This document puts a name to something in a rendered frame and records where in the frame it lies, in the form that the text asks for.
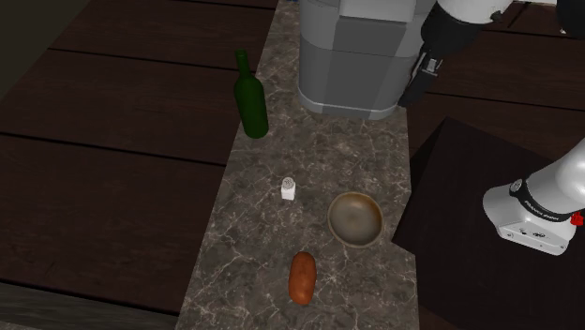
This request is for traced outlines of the brown potato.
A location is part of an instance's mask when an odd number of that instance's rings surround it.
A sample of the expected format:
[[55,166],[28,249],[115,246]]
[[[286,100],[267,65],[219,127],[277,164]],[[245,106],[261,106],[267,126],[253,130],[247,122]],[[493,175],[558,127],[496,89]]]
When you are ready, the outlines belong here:
[[292,259],[288,290],[291,299],[299,305],[308,305],[313,297],[317,270],[314,257],[305,251]]

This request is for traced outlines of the brown ceramic bowl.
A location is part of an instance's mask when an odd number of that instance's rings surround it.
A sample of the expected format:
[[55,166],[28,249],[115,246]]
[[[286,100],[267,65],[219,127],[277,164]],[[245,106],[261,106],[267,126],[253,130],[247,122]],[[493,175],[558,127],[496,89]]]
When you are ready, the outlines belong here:
[[367,194],[348,191],[329,204],[326,222],[331,234],[350,248],[368,248],[384,232],[383,210]]

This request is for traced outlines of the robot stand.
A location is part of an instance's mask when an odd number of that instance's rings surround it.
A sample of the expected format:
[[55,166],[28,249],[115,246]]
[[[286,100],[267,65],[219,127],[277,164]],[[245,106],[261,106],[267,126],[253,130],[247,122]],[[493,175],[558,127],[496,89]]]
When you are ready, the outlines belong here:
[[585,225],[552,256],[502,239],[482,199],[549,159],[446,117],[411,159],[393,237],[416,259],[421,306],[461,330],[585,330]]

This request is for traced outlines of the grey cylindrical bin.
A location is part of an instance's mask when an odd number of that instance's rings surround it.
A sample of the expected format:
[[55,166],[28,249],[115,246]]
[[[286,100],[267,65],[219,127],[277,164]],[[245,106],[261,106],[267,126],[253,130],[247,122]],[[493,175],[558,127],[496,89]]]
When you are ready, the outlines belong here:
[[299,0],[298,95],[322,114],[380,120],[411,80],[437,0]]

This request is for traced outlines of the green glass bottle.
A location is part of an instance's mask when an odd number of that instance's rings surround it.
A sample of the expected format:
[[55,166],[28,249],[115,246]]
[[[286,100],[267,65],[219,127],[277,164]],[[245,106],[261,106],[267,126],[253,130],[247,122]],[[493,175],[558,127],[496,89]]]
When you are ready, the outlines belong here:
[[247,51],[238,49],[234,53],[239,77],[233,92],[241,123],[249,138],[260,139],[269,131],[263,85],[250,71]]

